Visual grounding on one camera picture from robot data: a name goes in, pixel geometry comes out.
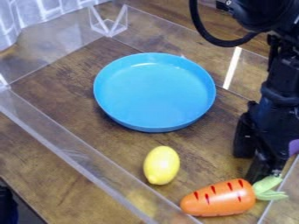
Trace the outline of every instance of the toy lemon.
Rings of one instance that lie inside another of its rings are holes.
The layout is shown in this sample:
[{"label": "toy lemon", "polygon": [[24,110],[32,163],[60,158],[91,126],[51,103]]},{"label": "toy lemon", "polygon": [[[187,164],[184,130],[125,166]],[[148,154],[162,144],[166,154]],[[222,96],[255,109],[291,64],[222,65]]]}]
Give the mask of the toy lemon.
[{"label": "toy lemon", "polygon": [[154,148],[144,159],[144,176],[154,185],[168,184],[180,169],[180,158],[168,146]]}]

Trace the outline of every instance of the plastic plate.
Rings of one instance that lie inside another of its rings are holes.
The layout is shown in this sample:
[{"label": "plastic plate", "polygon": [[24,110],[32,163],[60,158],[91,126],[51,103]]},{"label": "plastic plate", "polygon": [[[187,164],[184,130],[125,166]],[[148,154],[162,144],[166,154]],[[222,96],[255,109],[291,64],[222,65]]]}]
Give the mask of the plastic plate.
[{"label": "plastic plate", "polygon": [[167,132],[192,124],[210,109],[216,88],[206,70],[167,53],[112,61],[93,83],[99,106],[132,130]]}]

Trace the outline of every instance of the toy carrot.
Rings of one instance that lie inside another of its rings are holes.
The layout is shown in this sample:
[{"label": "toy carrot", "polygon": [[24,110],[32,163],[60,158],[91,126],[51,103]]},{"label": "toy carrot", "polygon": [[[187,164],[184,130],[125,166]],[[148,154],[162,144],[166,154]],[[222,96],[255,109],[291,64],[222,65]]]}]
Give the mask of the toy carrot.
[{"label": "toy carrot", "polygon": [[251,185],[243,178],[203,187],[182,199],[182,210],[194,216],[224,216],[244,213],[259,200],[287,198],[284,192],[270,190],[282,182],[268,176]]}]

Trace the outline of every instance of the wooden table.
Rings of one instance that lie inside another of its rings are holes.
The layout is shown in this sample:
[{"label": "wooden table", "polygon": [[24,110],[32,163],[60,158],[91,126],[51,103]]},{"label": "wooden table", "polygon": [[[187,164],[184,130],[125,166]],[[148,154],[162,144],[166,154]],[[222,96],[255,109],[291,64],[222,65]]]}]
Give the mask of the wooden table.
[{"label": "wooden table", "polygon": [[[192,28],[186,1],[128,2]],[[202,13],[211,32],[220,38],[243,35],[228,16],[208,8]],[[267,55],[263,35],[244,47]],[[231,142],[247,100],[218,87],[210,112],[187,129],[166,134],[124,129],[99,109],[92,82],[108,62],[132,53],[137,50],[101,38],[13,83],[12,90],[144,182],[142,163],[147,152],[162,144],[174,147],[182,158],[178,178],[170,185],[152,188],[178,204],[182,196],[199,186],[244,176],[250,161],[231,156]],[[0,176],[48,223],[143,223],[4,115],[0,130]],[[258,202],[242,215],[200,220],[256,223],[266,205]]]}]

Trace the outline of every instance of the black cable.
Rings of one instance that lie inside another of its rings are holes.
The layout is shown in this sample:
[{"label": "black cable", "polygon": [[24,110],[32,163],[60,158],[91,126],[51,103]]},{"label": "black cable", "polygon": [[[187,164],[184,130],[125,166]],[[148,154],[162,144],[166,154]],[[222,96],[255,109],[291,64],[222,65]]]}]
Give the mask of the black cable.
[{"label": "black cable", "polygon": [[190,0],[191,20],[195,25],[195,28],[198,32],[200,33],[200,35],[203,36],[203,38],[208,42],[211,42],[215,46],[222,46],[222,47],[240,46],[246,44],[258,35],[258,33],[250,32],[243,38],[234,39],[234,40],[223,40],[223,39],[215,38],[204,28],[198,7],[199,7],[198,0]]}]

